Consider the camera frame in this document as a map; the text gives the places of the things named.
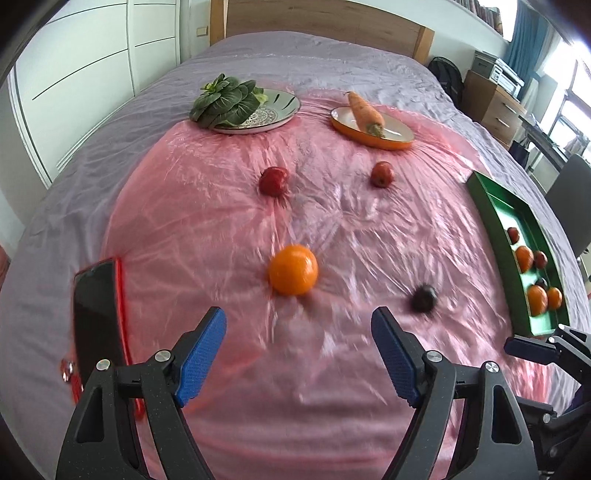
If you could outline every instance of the pink plastic sheet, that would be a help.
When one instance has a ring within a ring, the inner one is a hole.
[[[380,107],[416,134],[412,149],[358,145],[330,126],[341,92],[302,99],[284,127],[248,136],[175,125],[121,191],[103,256],[123,260],[134,361],[170,348],[211,305],[228,333],[200,395],[184,409],[218,480],[379,479],[413,414],[394,391],[370,333],[386,305],[427,349],[500,364],[515,393],[544,401],[549,372],[502,353],[511,334],[496,262],[464,186],[476,150],[425,116]],[[397,178],[369,184],[378,161]],[[291,173],[283,201],[262,197],[261,171]],[[300,243],[316,255],[315,288],[273,294],[269,259]],[[421,283],[431,315],[408,309]],[[445,477],[459,427],[453,410],[432,478]],[[163,477],[147,424],[151,472]]]

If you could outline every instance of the carrot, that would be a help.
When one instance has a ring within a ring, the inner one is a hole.
[[[375,137],[384,137],[384,117],[355,92],[349,92],[349,106],[359,130]]]

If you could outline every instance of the purple bedsheet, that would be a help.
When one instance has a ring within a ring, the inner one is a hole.
[[[0,411],[45,477],[54,477],[73,411],[59,372],[72,341],[72,278],[99,260],[115,200],[138,162],[186,118],[199,87],[220,72],[289,84],[296,94],[355,90],[462,134],[495,180],[532,206],[560,268],[572,325],[591,328],[574,255],[542,194],[484,128],[454,108],[427,69],[407,57],[305,34],[229,38],[155,82],[95,132],[53,184],[21,240],[0,292]],[[556,371],[550,401],[564,409],[576,386]]]

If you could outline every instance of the orange in tray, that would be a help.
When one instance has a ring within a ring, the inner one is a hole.
[[[532,285],[527,289],[527,303],[530,304],[531,316],[537,317],[548,310],[548,295],[542,287]]]
[[[548,290],[548,308],[558,310],[562,305],[562,292],[556,287]]]
[[[525,245],[515,250],[515,258],[517,259],[521,273],[527,272],[534,264],[534,253],[531,251],[531,248]]]

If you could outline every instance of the leafy green vegetable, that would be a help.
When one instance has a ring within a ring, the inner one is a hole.
[[[236,77],[226,77],[223,73],[202,90],[189,113],[189,118],[202,128],[240,125],[268,100],[256,81],[240,83]]]
[[[245,86],[246,88],[248,88],[248,93],[252,93],[252,91],[255,88],[256,81],[254,81],[254,80],[247,80],[245,82],[242,82],[240,85]]]
[[[222,83],[226,84],[224,85],[223,90],[218,91],[222,95],[225,95],[226,93],[230,92],[231,90],[234,90],[234,88],[240,85],[240,80],[238,80],[236,77],[226,77],[226,80],[224,80]]]
[[[222,96],[221,93],[212,93],[211,95],[204,93],[202,95],[199,95],[197,97],[197,100],[195,100],[195,103],[193,104],[193,110],[206,109],[208,106],[210,106],[213,102],[215,102],[221,96]]]
[[[231,110],[224,113],[223,115],[220,115],[216,119],[216,122],[218,125],[224,124],[235,127],[246,121],[248,117],[250,117],[260,106],[261,104],[256,96],[252,93],[249,93],[242,102],[234,106]]]
[[[239,89],[235,88],[230,90],[225,95],[222,95],[218,100],[213,102],[207,107],[206,113],[209,115],[220,115],[226,113],[230,108],[236,105],[242,100],[242,93]]]

